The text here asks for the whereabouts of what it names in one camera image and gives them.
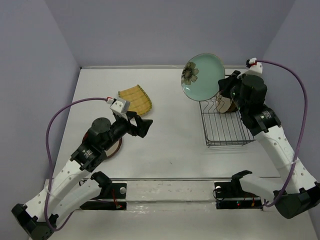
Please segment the cream round plate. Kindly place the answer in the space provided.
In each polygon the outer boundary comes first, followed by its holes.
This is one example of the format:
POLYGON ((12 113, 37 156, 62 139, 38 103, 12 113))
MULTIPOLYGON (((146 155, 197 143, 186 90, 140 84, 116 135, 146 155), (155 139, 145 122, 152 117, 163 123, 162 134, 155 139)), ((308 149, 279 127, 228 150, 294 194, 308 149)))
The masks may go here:
POLYGON ((226 113, 232 105, 232 100, 227 97, 223 97, 219 93, 216 95, 216 110, 219 113, 226 113))

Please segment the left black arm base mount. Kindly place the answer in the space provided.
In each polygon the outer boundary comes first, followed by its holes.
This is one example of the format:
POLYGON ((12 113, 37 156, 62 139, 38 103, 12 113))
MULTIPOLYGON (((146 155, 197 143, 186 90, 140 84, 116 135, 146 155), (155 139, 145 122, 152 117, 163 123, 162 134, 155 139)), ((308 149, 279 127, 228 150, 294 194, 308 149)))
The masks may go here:
POLYGON ((87 211, 125 211, 127 209, 127 182, 113 181, 109 190, 82 204, 79 208, 87 211))

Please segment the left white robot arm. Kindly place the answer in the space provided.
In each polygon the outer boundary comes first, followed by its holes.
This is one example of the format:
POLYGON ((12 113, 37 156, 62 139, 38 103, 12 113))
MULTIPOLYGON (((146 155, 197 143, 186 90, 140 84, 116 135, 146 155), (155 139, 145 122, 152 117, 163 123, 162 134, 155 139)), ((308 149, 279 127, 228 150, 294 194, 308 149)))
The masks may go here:
POLYGON ((112 181, 95 169, 106 159, 107 150, 125 134, 144 138, 153 123, 136 112, 95 119, 81 145, 71 155, 62 170, 42 191, 25 204, 16 204, 11 212, 23 230, 33 240, 47 240, 57 225, 86 201, 110 194, 112 181))

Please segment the red rimmed pink plate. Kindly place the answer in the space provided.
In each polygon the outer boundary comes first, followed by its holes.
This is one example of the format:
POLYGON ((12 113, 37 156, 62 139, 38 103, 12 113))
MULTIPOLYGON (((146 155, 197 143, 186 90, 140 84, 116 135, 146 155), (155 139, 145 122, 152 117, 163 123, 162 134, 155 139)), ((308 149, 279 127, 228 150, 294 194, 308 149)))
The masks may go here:
MULTIPOLYGON (((123 143, 123 139, 119 139, 113 146, 111 146, 108 150, 105 150, 102 156, 104 156, 104 160, 112 158, 121 148, 123 143)), ((90 154, 101 154, 102 152, 97 151, 95 148, 92 149, 83 149, 80 151, 86 158, 90 156, 90 154)))

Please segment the bamboo pattern square plate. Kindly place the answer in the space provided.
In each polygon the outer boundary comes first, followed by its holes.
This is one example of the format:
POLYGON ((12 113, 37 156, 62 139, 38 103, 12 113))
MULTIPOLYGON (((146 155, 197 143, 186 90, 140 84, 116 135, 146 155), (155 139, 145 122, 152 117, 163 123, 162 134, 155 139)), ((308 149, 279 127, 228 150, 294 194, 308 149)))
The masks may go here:
POLYGON ((136 112, 140 116, 143 116, 152 110, 152 101, 139 84, 118 91, 118 97, 130 102, 128 110, 136 112))

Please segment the teal flower plate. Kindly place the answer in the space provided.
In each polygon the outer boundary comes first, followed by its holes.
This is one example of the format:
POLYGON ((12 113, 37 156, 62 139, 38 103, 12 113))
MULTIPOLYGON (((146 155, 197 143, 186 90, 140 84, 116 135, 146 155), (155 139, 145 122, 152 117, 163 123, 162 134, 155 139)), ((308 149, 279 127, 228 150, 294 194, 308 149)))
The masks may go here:
POLYGON ((201 53, 192 57, 181 73, 181 87, 185 95, 197 102, 207 101, 219 92, 218 81, 225 78, 225 67, 219 57, 201 53))

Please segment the yellow patterned brown-rim plate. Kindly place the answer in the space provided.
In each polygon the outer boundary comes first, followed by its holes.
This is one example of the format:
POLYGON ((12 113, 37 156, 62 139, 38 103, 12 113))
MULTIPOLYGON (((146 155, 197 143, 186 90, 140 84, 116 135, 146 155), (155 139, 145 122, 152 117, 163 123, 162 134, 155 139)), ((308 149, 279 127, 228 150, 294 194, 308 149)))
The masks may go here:
POLYGON ((230 103, 227 104, 227 110, 226 113, 234 113, 237 112, 237 106, 233 100, 230 101, 230 103))

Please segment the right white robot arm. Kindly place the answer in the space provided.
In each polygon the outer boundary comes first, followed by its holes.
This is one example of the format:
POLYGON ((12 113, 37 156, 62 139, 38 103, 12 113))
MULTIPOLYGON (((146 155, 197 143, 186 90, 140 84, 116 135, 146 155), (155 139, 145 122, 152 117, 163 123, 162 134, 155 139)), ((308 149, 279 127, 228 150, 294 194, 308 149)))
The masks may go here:
POLYGON ((233 100, 243 124, 263 147, 278 171, 281 184, 257 177, 250 170, 234 174, 228 187, 235 196, 244 193, 257 195, 275 206, 286 219, 316 207, 320 203, 320 183, 298 158, 298 150, 289 143, 281 121, 275 112, 265 105, 267 86, 257 75, 232 75, 218 81, 219 93, 233 100))

